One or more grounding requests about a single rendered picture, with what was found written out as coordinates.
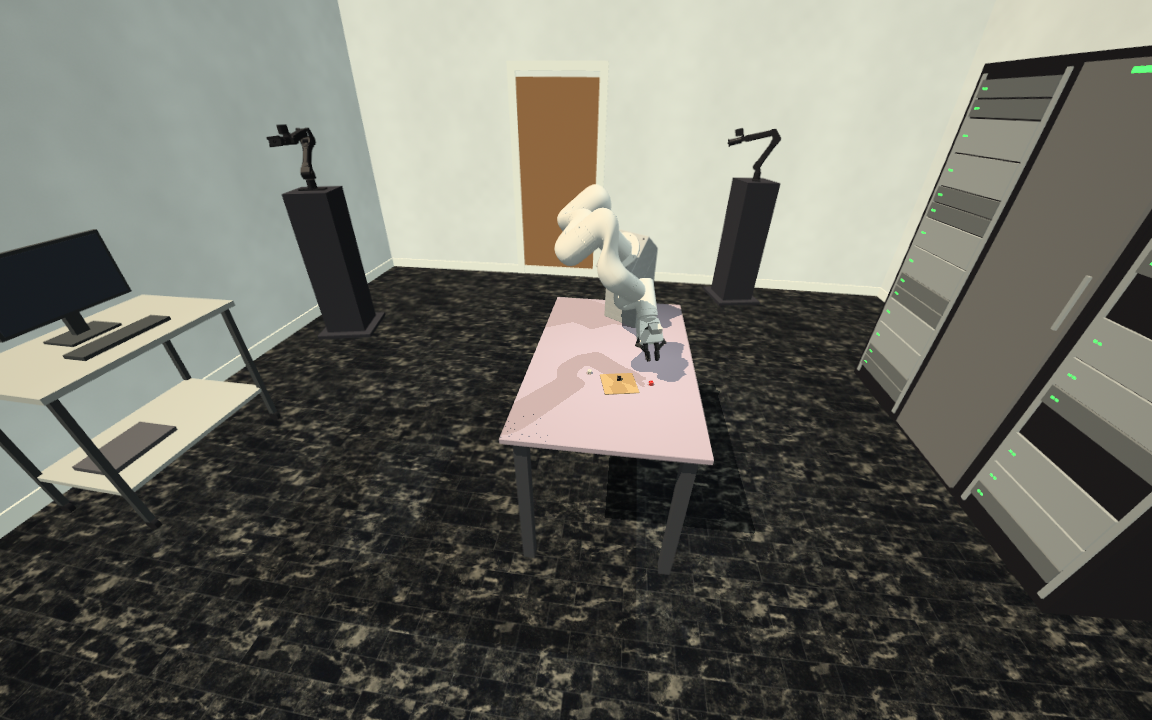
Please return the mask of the orange mat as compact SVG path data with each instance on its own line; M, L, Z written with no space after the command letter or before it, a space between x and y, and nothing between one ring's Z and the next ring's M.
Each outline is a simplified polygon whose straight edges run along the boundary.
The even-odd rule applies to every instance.
M621 381L617 381L621 376ZM632 373L600 374L605 395L632 395L639 393Z

